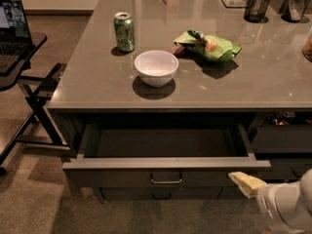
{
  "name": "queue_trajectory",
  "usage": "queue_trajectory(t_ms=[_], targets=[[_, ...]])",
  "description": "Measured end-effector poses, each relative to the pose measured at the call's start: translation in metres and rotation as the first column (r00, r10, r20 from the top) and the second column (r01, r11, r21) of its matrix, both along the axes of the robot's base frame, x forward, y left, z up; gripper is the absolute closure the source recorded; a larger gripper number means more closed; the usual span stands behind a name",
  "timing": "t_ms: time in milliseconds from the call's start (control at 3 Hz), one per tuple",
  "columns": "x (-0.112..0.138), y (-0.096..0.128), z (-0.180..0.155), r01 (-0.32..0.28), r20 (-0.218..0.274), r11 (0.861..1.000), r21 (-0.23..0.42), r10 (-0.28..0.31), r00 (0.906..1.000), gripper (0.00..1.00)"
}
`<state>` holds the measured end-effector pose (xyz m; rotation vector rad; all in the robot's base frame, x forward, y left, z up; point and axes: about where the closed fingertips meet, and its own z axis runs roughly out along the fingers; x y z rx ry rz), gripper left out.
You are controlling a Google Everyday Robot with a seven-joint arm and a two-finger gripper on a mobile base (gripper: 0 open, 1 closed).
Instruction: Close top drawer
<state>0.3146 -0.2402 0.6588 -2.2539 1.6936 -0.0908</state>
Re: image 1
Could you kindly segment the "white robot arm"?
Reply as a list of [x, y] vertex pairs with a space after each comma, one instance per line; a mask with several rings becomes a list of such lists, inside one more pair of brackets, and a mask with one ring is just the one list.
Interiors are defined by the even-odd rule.
[[312, 170], [299, 181], [266, 183], [243, 172], [228, 176], [248, 198], [255, 198], [266, 223], [265, 234], [304, 234], [312, 230]]

